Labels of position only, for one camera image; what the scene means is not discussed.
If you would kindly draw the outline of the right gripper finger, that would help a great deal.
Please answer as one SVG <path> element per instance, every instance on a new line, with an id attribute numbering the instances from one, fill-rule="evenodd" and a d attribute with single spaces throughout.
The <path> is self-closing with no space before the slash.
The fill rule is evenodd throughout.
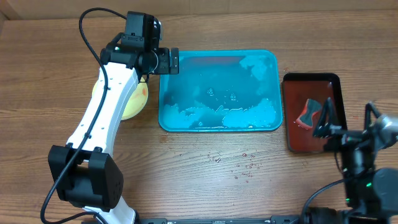
<path id="1" fill-rule="evenodd" d="M 374 115 L 376 119 L 381 116 L 381 113 L 376 108 L 375 104 L 370 101 L 365 106 L 365 115 L 364 115 L 364 130 L 367 130 L 372 123 L 371 115 Z"/>
<path id="2" fill-rule="evenodd" d="M 323 105 L 320 119 L 313 131 L 313 137 L 328 138 L 334 136 L 336 130 L 339 130 L 338 117 L 335 112 L 333 100 L 327 98 Z"/>

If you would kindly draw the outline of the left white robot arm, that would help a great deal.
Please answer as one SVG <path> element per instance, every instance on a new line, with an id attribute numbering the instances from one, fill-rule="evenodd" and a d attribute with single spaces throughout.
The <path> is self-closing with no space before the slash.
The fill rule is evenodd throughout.
<path id="1" fill-rule="evenodd" d="M 126 26 L 100 53 L 96 90 L 75 132 L 63 146 L 52 146 L 48 163 L 50 194 L 91 215 L 96 223 L 139 223 L 123 199 L 124 177 L 113 159 L 123 112 L 140 83 L 150 75 L 176 75 L 179 50 L 162 48 L 162 24 L 150 14 L 130 11 Z"/>

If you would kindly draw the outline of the red sponge with dark scourer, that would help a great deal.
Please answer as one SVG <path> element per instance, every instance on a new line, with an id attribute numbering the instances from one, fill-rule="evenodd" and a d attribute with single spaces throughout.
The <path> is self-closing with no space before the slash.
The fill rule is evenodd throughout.
<path id="1" fill-rule="evenodd" d="M 322 105 L 313 99 L 307 99 L 301 114 L 295 122 L 304 129 L 313 128 L 313 117 L 322 109 Z"/>

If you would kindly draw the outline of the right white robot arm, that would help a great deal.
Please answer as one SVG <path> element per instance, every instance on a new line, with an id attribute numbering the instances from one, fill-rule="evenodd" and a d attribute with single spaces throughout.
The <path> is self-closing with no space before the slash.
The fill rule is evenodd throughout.
<path id="1" fill-rule="evenodd" d="M 324 148 L 335 155 L 342 179 L 317 190 L 305 202 L 299 222 L 309 223 L 390 223 L 397 215 L 397 169 L 376 169 L 379 151 L 397 143 L 397 118 L 380 113 L 371 102 L 365 106 L 364 129 L 350 131 L 338 124 L 334 105 L 327 99 L 313 131 L 326 138 Z M 311 207 L 322 192 L 343 184 L 347 210 Z"/>

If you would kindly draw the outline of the yellow plate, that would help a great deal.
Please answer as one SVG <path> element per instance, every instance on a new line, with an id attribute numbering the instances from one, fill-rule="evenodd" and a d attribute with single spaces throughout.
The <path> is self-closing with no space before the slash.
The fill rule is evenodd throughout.
<path id="1" fill-rule="evenodd" d="M 144 78 L 141 77 L 137 88 L 134 90 L 133 94 L 130 96 L 124 112 L 121 116 L 121 120 L 127 120 L 138 113 L 140 113 L 145 107 L 147 100 L 149 98 L 149 90 L 147 83 Z"/>

